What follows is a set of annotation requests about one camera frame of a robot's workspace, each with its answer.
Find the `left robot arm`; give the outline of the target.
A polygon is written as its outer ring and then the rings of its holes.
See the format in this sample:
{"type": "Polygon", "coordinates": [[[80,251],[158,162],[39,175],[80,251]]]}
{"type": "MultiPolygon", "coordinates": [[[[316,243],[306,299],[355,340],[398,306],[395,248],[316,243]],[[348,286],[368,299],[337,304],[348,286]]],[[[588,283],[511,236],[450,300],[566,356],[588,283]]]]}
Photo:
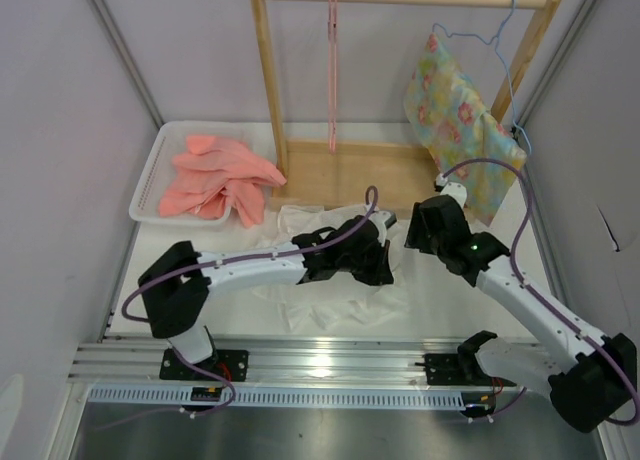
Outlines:
{"type": "Polygon", "coordinates": [[[387,230],[395,223],[389,211],[357,215],[338,228],[242,255],[197,252],[191,242],[178,242],[138,279],[152,336],[169,342],[192,378],[207,379],[217,367],[213,339],[200,321],[208,300],[253,287],[327,281],[337,273],[368,286],[390,285],[387,230]]]}

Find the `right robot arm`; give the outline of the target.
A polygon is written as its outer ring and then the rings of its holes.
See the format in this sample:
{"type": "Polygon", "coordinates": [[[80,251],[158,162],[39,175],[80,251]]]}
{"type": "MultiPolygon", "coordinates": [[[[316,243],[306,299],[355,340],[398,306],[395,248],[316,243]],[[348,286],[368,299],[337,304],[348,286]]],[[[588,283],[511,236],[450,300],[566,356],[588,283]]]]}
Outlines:
{"type": "Polygon", "coordinates": [[[637,349],[580,319],[553,295],[517,272],[514,254],[489,232],[470,230],[450,195],[414,205],[406,247],[437,257],[513,315],[546,349],[544,356],[482,331],[458,348],[458,375],[468,383],[499,377],[546,398],[582,433],[613,422],[627,402],[637,404],[637,349]]]}

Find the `white skirt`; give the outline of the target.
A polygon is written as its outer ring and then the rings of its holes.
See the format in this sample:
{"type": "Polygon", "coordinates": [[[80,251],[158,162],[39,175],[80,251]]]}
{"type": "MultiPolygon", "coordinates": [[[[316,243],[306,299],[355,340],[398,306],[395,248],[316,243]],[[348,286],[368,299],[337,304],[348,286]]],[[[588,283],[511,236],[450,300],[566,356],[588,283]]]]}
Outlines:
{"type": "MultiPolygon", "coordinates": [[[[274,234],[262,239],[261,246],[280,244],[301,233],[321,227],[339,227],[345,221],[365,212],[362,205],[326,210],[321,206],[284,206],[276,217],[274,234]]],[[[409,311],[409,297],[402,271],[403,238],[408,222],[399,220],[390,227],[389,265],[394,283],[380,287],[357,282],[348,273],[337,273],[331,279],[301,286],[270,285],[252,289],[258,298],[279,307],[288,332],[298,331],[309,320],[328,330],[336,325],[355,323],[363,326],[379,324],[409,311]]]]}

